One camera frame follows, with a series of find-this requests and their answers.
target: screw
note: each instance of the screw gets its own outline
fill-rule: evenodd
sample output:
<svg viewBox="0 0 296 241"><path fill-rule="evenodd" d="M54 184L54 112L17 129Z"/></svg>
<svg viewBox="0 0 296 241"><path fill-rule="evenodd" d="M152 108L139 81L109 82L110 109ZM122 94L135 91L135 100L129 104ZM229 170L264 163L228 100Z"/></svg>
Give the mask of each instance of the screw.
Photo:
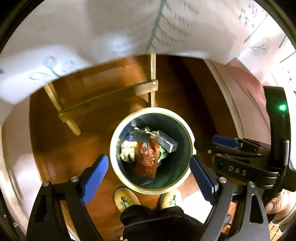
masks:
<svg viewBox="0 0 296 241"><path fill-rule="evenodd" d="M45 181L42 183L42 186L47 187L49 185L49 181Z"/></svg>
<svg viewBox="0 0 296 241"><path fill-rule="evenodd" d="M75 183L79 180L79 177L77 176L74 176L74 177L71 177L71 182Z"/></svg>
<svg viewBox="0 0 296 241"><path fill-rule="evenodd" d="M227 182L227 179L225 177L220 177L219 178L219 182L220 183L226 183Z"/></svg>
<svg viewBox="0 0 296 241"><path fill-rule="evenodd" d="M255 187L255 183L249 182L249 186L252 187L252 188L254 188Z"/></svg>

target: red snack package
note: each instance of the red snack package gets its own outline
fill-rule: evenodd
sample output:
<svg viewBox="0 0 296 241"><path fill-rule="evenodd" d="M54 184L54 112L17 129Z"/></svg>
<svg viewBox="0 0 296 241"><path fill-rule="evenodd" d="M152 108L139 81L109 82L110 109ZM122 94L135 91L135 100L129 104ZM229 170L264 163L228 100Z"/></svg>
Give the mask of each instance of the red snack package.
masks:
<svg viewBox="0 0 296 241"><path fill-rule="evenodd" d="M157 161L160 157L159 144L155 138L150 137L150 142L140 142L135 149L136 166L134 172L142 176L155 178Z"/></svg>

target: green led indicator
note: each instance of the green led indicator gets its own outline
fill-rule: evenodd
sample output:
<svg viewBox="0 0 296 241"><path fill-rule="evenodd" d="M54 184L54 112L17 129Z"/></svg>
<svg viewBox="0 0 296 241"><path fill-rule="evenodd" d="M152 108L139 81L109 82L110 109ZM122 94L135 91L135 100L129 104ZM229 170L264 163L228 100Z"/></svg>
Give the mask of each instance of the green led indicator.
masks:
<svg viewBox="0 0 296 241"><path fill-rule="evenodd" d="M284 105L284 104L282 104L282 105L279 106L279 109L282 110L282 111L285 111L286 108L287 108L287 107L286 107L286 105Z"/></svg>

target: yellow slipper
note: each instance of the yellow slipper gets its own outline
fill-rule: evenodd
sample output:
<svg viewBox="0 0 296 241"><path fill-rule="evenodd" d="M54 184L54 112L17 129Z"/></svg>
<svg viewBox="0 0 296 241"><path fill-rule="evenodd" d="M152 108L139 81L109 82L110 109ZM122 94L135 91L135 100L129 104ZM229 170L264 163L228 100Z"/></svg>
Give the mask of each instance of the yellow slipper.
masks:
<svg viewBox="0 0 296 241"><path fill-rule="evenodd" d="M127 188L119 188L114 194L114 201L120 212L132 205L140 205L137 196Z"/></svg>
<svg viewBox="0 0 296 241"><path fill-rule="evenodd" d="M182 195L178 189L174 189L170 192L163 194L160 199L161 210L175 206L182 207Z"/></svg>

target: person's leg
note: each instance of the person's leg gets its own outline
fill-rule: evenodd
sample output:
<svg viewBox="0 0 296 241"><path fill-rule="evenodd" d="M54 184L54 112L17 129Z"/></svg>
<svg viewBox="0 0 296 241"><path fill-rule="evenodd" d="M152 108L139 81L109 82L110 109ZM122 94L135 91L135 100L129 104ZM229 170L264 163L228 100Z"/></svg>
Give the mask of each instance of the person's leg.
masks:
<svg viewBox="0 0 296 241"><path fill-rule="evenodd" d="M199 234L202 223L184 214L181 208L182 196L178 189L163 194L160 206L161 210L157 213L157 217L166 217L160 221L160 225L165 230L167 240L191 241Z"/></svg>
<svg viewBox="0 0 296 241"><path fill-rule="evenodd" d="M122 212L120 221L124 226L155 218L155 213L148 207L140 205L136 195L127 188L115 192L115 204ZM167 241L155 221L134 224L124 229L123 239L128 241Z"/></svg>

